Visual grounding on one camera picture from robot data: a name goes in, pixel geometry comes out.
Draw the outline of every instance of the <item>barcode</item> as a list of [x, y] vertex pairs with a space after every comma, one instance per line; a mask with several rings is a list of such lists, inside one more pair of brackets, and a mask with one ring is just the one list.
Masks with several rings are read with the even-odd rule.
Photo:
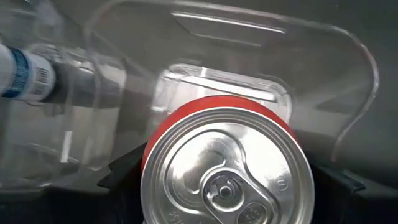
[[46, 86], [44, 84], [42, 84], [42, 83], [39, 83], [39, 82], [35, 83], [35, 86], [34, 86], [34, 89], [32, 91], [32, 94], [33, 95], [42, 95], [44, 90], [45, 90], [45, 87]]
[[47, 83], [47, 77], [49, 76], [49, 71], [44, 68], [37, 68], [37, 81], [42, 83]]

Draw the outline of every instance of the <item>soda can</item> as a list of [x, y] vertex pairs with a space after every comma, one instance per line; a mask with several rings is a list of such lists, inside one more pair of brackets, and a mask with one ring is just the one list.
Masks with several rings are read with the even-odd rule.
[[238, 96], [181, 106], [142, 160], [147, 224], [310, 223], [314, 200], [293, 132], [271, 110]]

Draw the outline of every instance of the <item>bottle label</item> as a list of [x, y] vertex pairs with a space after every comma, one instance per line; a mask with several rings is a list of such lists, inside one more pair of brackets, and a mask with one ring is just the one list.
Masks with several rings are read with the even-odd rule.
[[29, 63], [24, 53], [20, 50], [10, 47], [12, 56], [16, 63], [16, 71], [11, 86], [1, 95], [1, 97], [18, 97], [25, 89], [29, 79]]
[[51, 64], [38, 55], [12, 47], [7, 48], [13, 59], [9, 63], [13, 63], [14, 69], [11, 74], [9, 73], [11, 80], [0, 96], [27, 101], [43, 100], [50, 94], [55, 84], [55, 74]]

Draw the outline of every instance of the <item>can top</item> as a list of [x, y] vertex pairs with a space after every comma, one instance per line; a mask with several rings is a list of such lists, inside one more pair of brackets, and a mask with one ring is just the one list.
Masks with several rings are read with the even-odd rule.
[[170, 115], [148, 143], [146, 221], [310, 223], [307, 160], [283, 121], [267, 114], [276, 116], [247, 99], [212, 96]]

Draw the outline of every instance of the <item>pull tab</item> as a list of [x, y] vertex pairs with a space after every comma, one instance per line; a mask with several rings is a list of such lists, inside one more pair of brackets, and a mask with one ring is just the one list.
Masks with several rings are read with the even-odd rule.
[[268, 195], [228, 170], [214, 172], [207, 179], [203, 199], [221, 223], [264, 224], [277, 216]]

